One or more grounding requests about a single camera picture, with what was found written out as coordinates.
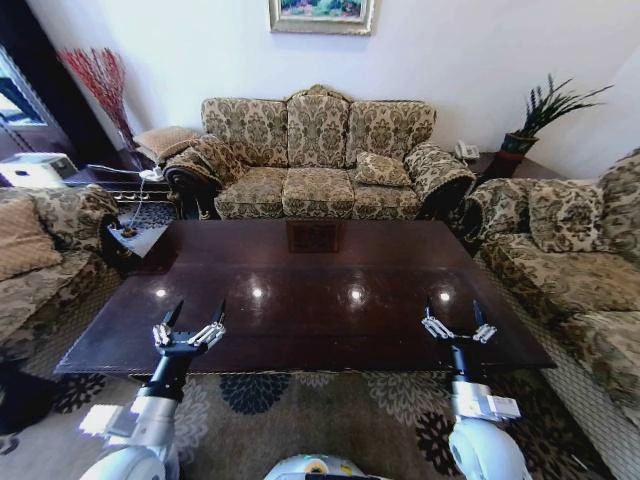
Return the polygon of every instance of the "floral patterned sofa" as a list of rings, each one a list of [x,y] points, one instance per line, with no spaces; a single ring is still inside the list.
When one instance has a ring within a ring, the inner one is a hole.
[[[200,218],[446,218],[474,180],[462,163],[427,143],[436,112],[419,101],[352,101],[322,86],[285,101],[210,98],[207,134],[248,168],[229,179],[187,149],[164,173]],[[361,185],[360,152],[403,160],[412,185]]]
[[[42,352],[66,319],[74,315],[67,307],[86,302],[105,277],[115,272],[105,260],[115,255],[116,248],[106,228],[118,213],[109,193],[94,185],[0,188],[0,202],[17,196],[33,198],[38,216],[63,260],[0,282],[0,364],[28,363]]]
[[[627,441],[634,438],[638,445],[640,149],[597,180],[604,192],[602,228],[611,253],[538,249],[528,218],[528,192],[536,182],[545,180],[496,179],[476,189],[464,205],[466,240],[479,246],[482,261],[537,322],[536,328],[557,340],[606,392],[625,417],[624,424],[635,428]],[[561,388],[572,386],[565,383]],[[580,396],[585,397],[584,391],[563,399]],[[593,399],[587,396],[584,401],[586,414]],[[640,462],[634,468],[640,468]]]

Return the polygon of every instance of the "patterned rug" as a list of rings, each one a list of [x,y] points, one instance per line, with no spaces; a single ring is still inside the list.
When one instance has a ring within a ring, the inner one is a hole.
[[[524,418],[504,428],[535,479],[612,478],[538,373],[495,377],[492,386],[519,402]],[[101,375],[66,375],[47,418],[0,437],[3,478],[79,478],[104,455],[98,438],[77,431],[89,406],[129,404],[136,390]],[[176,442],[186,479],[261,479],[298,453],[340,455],[394,480],[462,478],[447,444],[449,405],[442,374],[190,377]]]
[[[175,208],[168,203],[143,203],[139,210],[137,203],[120,204],[118,207],[122,226],[133,226],[138,233],[130,238],[124,238],[120,230],[112,229],[111,233],[140,257],[147,254],[167,226],[176,219]]]

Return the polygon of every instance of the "coffee table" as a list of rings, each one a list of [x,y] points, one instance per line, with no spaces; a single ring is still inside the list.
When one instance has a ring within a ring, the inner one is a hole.
[[[476,299],[498,327],[467,355],[486,369],[553,367],[490,279],[440,222],[173,222],[56,371],[146,375],[151,327],[180,299],[199,330],[226,298],[227,333],[191,373],[450,371],[421,325],[427,297],[469,331]]]

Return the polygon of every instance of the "framed painting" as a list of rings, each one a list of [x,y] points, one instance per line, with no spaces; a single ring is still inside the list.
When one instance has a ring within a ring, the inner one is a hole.
[[[374,0],[269,0],[272,32],[371,35]]]

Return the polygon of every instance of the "side table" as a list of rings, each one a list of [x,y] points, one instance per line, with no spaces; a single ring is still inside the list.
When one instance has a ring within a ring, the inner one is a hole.
[[[162,182],[144,182],[135,173],[108,172],[85,167],[64,180],[69,187],[86,186],[91,183],[100,185],[113,195],[118,203],[170,203],[176,209],[178,219],[184,218],[184,211],[179,197]]]
[[[493,152],[483,152],[480,154],[480,158],[474,162],[469,162],[469,170],[476,174],[478,180],[476,181],[476,186],[480,185],[487,181],[487,178],[484,178],[484,174],[493,162]],[[557,172],[553,170],[543,167],[528,158],[525,158],[520,165],[516,168],[515,172],[511,178],[540,178],[540,179],[549,179],[549,178],[564,178]]]

